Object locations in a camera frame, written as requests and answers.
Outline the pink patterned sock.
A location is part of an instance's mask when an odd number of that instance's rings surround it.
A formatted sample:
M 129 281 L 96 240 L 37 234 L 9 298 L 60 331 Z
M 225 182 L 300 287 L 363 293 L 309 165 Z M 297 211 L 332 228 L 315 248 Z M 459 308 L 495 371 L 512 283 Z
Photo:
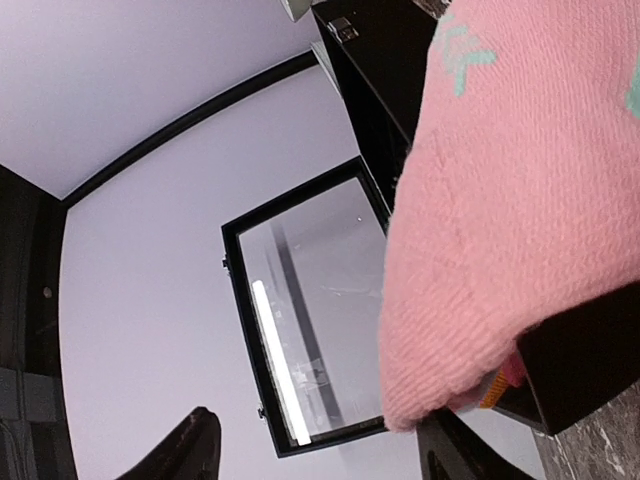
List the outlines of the pink patterned sock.
M 476 404 L 525 331 L 638 281 L 638 3 L 453 2 L 388 232 L 386 427 Z

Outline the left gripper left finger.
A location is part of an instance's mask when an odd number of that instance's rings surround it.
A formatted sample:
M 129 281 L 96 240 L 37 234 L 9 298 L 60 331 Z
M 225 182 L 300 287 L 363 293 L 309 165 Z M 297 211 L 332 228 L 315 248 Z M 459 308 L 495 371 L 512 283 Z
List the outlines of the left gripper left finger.
M 119 479 L 216 480 L 220 461 L 219 418 L 199 406 Z

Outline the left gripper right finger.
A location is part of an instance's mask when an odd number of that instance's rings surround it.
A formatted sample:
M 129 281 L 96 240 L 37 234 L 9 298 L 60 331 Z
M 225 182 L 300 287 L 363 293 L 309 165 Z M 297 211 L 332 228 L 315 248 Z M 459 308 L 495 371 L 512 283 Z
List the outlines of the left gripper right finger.
M 423 479 L 499 479 L 497 453 L 449 410 L 430 414 L 418 426 Z

